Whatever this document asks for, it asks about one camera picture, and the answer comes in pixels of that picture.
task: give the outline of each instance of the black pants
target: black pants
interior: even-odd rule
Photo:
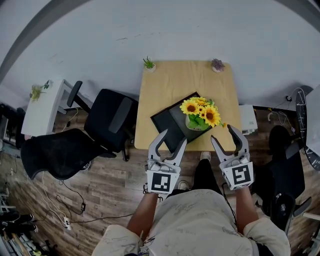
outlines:
[[[222,195],[208,159],[201,160],[196,167],[194,184],[191,190],[213,190]],[[174,189],[167,198],[188,191],[189,190]]]

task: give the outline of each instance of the laminate flooring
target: laminate flooring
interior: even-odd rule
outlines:
[[[55,131],[62,131],[68,120],[76,112],[76,110],[70,110],[65,115],[59,113],[55,120]],[[257,166],[264,165],[271,160],[268,146],[269,133],[272,127],[280,124],[278,116],[275,114],[271,116],[271,122],[268,122],[268,113],[269,111],[267,110],[256,111],[258,132],[247,136],[251,160]],[[66,130],[71,128],[83,130],[86,118],[87,114],[80,110],[78,115],[71,120],[71,125]],[[289,120],[291,125],[295,127],[294,112],[290,112]],[[287,121],[285,127],[290,129]],[[44,199],[49,201],[47,199],[48,196],[60,211],[70,217],[68,209],[56,199],[56,196],[60,196],[61,200],[72,210],[72,222],[85,222],[97,218],[118,217],[134,213],[143,197],[143,183],[147,179],[145,164],[148,158],[148,151],[136,149],[133,145],[128,144],[127,152],[130,157],[128,162],[122,160],[121,153],[112,159],[97,157],[92,161],[89,170],[79,171],[64,182],[69,188],[79,192],[84,199],[86,208],[85,212],[80,215],[76,213],[80,213],[82,199],[76,192],[70,191],[63,184],[60,185],[59,181],[48,172],[39,173],[31,183],[30,179],[26,177],[21,159],[1,153],[0,178],[2,183],[7,182],[10,191],[8,199],[10,205],[15,205],[21,213],[33,213],[36,219],[39,220],[37,222],[39,232],[33,232],[32,234],[35,241],[44,244],[44,240],[48,239],[52,245],[57,244],[57,251],[60,255],[89,256],[108,225],[119,224],[126,226],[130,217],[106,218],[88,223],[72,223],[72,230],[67,230],[61,225],[53,212],[48,212],[49,206],[44,202]],[[165,151],[162,151],[161,154],[163,156],[169,155]],[[311,196],[312,205],[308,212],[320,214],[320,186],[318,185],[320,173],[311,167],[306,156],[302,153],[301,159],[305,177],[305,191],[297,199],[297,203]],[[180,165],[181,175],[179,179],[186,180],[192,185],[193,174],[199,160],[200,152],[185,152]],[[224,182],[224,178],[218,165],[218,157],[212,152],[212,170],[218,185],[221,185]],[[235,209],[234,193],[228,188],[225,192],[231,206]],[[63,218],[64,214],[58,211],[51,202],[48,204],[51,209],[58,213],[60,218]],[[288,237],[293,253],[298,248],[303,248],[310,241],[317,226],[318,222],[316,220],[310,220],[303,216],[298,216],[292,220]]]

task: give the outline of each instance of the chair armrest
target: chair armrest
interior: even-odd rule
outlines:
[[[125,123],[133,101],[125,97],[119,105],[114,117],[110,123],[109,131],[116,134]]]
[[[285,157],[286,159],[291,158],[293,155],[299,152],[300,149],[304,147],[302,139],[295,141],[294,143],[290,144],[288,148],[285,150]]]
[[[309,197],[302,204],[300,205],[297,204],[293,212],[293,217],[297,217],[298,215],[302,214],[311,205],[311,202],[312,202],[312,199],[311,197]]]
[[[76,96],[78,95],[78,92],[79,92],[79,90],[80,90],[81,85],[82,85],[82,81],[77,81],[77,82],[75,83],[75,85],[73,86],[73,88],[72,88],[72,90],[71,90],[71,92],[70,92],[70,95],[69,95],[69,97],[68,97],[68,100],[67,100],[67,102],[66,102],[66,104],[67,104],[67,106],[68,106],[69,108],[72,107],[72,104],[74,103],[74,101],[75,101],[75,99],[76,99]]]

